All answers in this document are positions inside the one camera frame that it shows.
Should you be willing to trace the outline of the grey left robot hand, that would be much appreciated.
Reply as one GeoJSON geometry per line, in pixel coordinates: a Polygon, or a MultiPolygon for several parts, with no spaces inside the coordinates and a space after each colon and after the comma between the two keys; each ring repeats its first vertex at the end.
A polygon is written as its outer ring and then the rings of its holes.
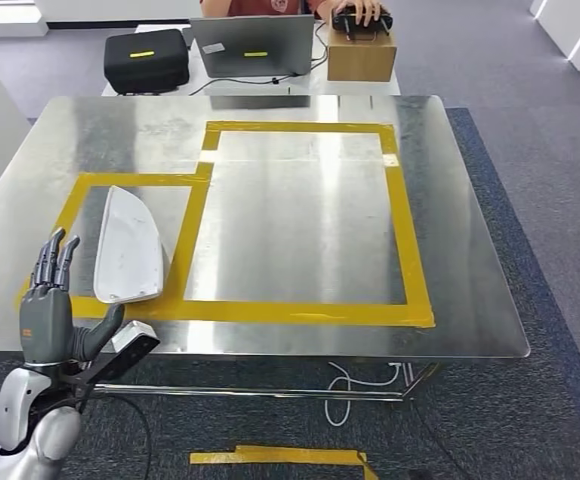
{"type": "Polygon", "coordinates": [[[122,323],[125,306],[113,304],[94,328],[73,323],[70,269],[80,238],[65,242],[59,227],[40,249],[19,308],[24,361],[32,366],[95,359],[122,323]]]}

